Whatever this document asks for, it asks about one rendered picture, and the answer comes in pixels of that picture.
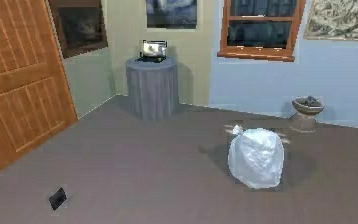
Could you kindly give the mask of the brown pedestal plant pot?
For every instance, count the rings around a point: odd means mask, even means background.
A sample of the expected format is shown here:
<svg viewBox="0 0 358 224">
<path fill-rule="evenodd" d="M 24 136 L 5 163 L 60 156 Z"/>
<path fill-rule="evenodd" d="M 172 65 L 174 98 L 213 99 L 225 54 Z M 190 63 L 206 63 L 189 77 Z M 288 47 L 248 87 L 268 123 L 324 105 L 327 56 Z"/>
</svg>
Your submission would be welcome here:
<svg viewBox="0 0 358 224">
<path fill-rule="evenodd" d="M 315 97 L 298 96 L 292 101 L 296 112 L 290 117 L 289 127 L 300 133 L 315 131 L 316 116 L 324 109 L 324 105 Z"/>
</svg>

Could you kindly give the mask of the pale map wall picture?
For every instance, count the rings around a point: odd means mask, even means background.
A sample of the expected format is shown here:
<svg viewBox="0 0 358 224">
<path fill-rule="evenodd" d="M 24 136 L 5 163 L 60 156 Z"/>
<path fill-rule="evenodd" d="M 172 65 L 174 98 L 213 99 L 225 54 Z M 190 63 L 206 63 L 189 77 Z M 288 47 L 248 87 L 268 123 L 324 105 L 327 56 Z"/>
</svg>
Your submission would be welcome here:
<svg viewBox="0 0 358 224">
<path fill-rule="evenodd" d="M 313 0 L 303 37 L 358 41 L 358 0 Z"/>
</svg>

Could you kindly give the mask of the brown wooden room door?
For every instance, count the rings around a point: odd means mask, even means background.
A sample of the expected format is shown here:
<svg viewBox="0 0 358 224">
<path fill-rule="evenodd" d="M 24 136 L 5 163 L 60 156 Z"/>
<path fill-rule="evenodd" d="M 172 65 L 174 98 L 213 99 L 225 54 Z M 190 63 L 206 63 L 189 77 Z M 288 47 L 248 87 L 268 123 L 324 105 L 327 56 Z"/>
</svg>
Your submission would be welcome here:
<svg viewBox="0 0 358 224">
<path fill-rule="evenodd" d="M 76 121 L 46 0 L 0 0 L 0 171 Z"/>
</svg>

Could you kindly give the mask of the grey round draped table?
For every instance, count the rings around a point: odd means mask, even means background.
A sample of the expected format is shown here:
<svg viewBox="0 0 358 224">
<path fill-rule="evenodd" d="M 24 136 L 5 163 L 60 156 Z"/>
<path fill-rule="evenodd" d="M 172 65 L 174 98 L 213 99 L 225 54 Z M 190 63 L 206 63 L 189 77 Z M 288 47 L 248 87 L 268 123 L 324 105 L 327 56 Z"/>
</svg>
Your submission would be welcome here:
<svg viewBox="0 0 358 224">
<path fill-rule="evenodd" d="M 125 65 L 132 114 L 149 121 L 171 117 L 179 107 L 177 61 L 172 57 L 160 63 L 131 58 Z"/>
</svg>

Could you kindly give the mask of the brown wooden framed window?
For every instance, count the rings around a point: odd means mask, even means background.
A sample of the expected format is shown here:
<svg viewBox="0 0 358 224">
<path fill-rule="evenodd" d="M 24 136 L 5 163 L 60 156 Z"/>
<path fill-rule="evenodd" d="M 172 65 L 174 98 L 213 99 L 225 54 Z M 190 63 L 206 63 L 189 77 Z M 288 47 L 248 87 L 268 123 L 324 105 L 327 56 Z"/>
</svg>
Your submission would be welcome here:
<svg viewBox="0 0 358 224">
<path fill-rule="evenodd" d="M 306 0 L 223 0 L 218 57 L 293 62 Z"/>
</svg>

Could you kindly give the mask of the dark framed wall picture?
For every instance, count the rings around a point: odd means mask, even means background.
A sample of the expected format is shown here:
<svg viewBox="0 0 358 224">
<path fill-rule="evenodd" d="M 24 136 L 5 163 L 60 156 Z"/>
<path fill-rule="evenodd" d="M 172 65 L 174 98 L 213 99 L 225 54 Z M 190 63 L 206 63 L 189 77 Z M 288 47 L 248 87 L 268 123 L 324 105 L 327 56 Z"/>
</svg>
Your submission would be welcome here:
<svg viewBox="0 0 358 224">
<path fill-rule="evenodd" d="M 48 0 L 64 59 L 108 46 L 101 0 Z"/>
</svg>

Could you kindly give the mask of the blue framed wall picture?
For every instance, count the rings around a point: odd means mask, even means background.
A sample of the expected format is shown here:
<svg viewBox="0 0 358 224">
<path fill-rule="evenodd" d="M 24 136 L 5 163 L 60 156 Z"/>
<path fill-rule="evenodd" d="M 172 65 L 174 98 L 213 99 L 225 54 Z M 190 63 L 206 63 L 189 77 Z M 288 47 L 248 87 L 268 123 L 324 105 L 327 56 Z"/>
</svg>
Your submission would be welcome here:
<svg viewBox="0 0 358 224">
<path fill-rule="evenodd" d="M 148 28 L 195 29 L 197 0 L 145 0 Z"/>
</svg>

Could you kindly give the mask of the small black flat object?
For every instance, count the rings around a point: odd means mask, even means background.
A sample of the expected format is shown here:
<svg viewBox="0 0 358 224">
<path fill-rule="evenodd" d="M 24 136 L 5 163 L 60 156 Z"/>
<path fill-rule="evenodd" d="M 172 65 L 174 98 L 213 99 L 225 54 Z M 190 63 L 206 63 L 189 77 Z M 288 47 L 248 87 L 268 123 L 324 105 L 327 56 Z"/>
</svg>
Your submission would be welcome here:
<svg viewBox="0 0 358 224">
<path fill-rule="evenodd" d="M 67 195 L 63 187 L 60 187 L 49 197 L 49 203 L 53 211 L 57 210 L 66 200 Z"/>
</svg>

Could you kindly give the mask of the white plastic bag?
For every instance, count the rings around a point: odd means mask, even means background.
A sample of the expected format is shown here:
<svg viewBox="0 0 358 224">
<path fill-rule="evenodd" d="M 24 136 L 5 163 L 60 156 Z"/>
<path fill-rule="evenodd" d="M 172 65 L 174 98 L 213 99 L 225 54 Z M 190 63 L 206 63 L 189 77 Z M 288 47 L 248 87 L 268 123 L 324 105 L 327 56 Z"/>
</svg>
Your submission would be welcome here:
<svg viewBox="0 0 358 224">
<path fill-rule="evenodd" d="M 228 168 L 234 178 L 252 189 L 280 184 L 285 150 L 280 136 L 264 128 L 232 129 L 234 138 L 228 151 Z"/>
</svg>

